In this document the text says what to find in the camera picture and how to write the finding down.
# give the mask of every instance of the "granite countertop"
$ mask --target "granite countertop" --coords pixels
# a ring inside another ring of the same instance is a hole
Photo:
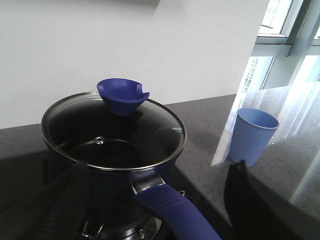
[[[228,219],[224,187],[238,108],[279,120],[263,156],[249,171],[277,194],[320,220],[320,84],[288,86],[167,105],[183,121],[187,143],[176,165]],[[0,159],[44,151],[40,124],[0,129]]]

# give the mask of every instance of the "ribbed plastic cup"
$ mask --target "ribbed plastic cup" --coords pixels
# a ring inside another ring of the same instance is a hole
[[[255,108],[240,108],[232,134],[229,157],[234,163],[244,160],[253,166],[264,152],[279,126],[270,114]]]

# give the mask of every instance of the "pot lid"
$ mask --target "pot lid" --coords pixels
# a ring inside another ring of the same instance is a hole
[[[132,171],[175,159],[186,143],[181,120],[147,99],[132,114],[110,112],[97,91],[53,104],[42,118],[48,146],[74,162],[102,170]]]

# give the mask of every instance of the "blue handle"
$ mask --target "blue handle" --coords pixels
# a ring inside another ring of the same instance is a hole
[[[198,209],[167,184],[140,191],[135,199],[149,213],[166,222],[180,240],[221,240]]]

